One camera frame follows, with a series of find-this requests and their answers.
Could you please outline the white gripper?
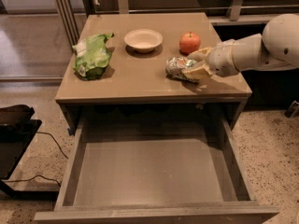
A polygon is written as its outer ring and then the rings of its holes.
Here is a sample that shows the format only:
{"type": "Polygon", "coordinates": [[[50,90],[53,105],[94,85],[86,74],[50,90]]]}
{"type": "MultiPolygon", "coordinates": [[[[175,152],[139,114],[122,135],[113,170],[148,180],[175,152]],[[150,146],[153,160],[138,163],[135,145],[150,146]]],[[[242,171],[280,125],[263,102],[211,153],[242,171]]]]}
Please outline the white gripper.
{"type": "Polygon", "coordinates": [[[182,74],[193,83],[211,78],[214,74],[219,77],[231,77],[239,73],[233,61],[233,44],[230,39],[220,42],[213,49],[205,47],[190,53],[187,58],[196,60],[194,66],[182,70],[182,74]]]}

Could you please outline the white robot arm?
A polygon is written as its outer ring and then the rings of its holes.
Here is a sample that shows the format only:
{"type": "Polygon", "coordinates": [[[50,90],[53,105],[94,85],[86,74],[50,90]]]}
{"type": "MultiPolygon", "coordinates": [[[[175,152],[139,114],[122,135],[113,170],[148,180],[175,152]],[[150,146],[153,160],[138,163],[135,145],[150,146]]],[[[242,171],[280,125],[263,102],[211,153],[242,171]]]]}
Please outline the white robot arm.
{"type": "Polygon", "coordinates": [[[182,70],[199,82],[217,75],[230,77],[242,71],[283,71],[299,67],[299,16],[283,14],[268,22],[261,34],[220,42],[214,48],[191,53],[195,65],[182,70]]]}

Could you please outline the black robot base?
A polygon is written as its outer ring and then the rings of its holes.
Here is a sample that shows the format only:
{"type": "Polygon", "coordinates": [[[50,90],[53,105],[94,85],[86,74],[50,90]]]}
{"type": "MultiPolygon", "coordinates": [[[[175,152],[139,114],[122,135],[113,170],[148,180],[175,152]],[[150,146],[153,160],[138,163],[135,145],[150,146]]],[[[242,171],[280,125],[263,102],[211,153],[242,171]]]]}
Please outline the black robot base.
{"type": "Polygon", "coordinates": [[[15,190],[5,183],[42,124],[34,113],[28,105],[0,108],[0,190],[13,199],[55,201],[57,191],[15,190]]]}

